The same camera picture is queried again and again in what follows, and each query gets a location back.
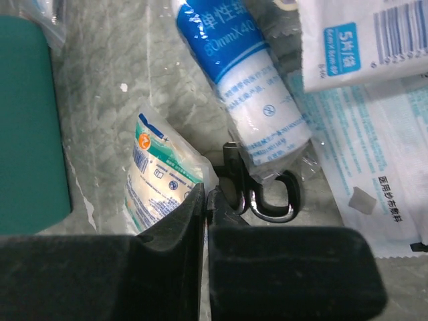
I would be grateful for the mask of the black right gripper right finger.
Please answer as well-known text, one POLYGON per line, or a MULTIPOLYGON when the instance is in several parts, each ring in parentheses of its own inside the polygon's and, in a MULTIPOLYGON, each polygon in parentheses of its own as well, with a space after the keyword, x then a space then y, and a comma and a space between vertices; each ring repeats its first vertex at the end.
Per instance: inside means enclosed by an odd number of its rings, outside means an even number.
POLYGON ((370 320, 387 292, 364 237, 344 227, 251 226, 207 199, 213 320, 370 320))

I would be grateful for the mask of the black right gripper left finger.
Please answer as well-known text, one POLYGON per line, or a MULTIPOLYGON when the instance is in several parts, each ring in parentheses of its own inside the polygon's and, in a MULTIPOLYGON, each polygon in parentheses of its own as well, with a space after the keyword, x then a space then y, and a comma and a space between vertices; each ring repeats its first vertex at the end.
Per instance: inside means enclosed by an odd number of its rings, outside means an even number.
POLYGON ((2 320, 197 320, 205 192, 136 235, 1 238, 2 320))

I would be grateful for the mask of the green white bandage packet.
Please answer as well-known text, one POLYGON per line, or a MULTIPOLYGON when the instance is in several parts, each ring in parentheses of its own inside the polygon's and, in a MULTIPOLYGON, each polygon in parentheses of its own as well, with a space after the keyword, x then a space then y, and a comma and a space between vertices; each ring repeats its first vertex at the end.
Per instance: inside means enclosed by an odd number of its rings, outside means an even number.
POLYGON ((141 233, 152 227, 181 205, 199 183, 206 195, 219 185, 211 162, 158 112, 142 105, 124 193, 124 210, 133 230, 141 233))

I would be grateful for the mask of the blue cotton pad bag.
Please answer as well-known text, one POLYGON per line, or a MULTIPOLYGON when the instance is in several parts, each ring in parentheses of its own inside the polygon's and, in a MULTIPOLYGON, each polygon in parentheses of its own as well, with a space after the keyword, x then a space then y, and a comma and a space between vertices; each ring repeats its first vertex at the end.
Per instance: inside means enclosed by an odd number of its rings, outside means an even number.
POLYGON ((67 35, 67 1, 20 1, 21 12, 38 23, 54 53, 59 54, 67 35))

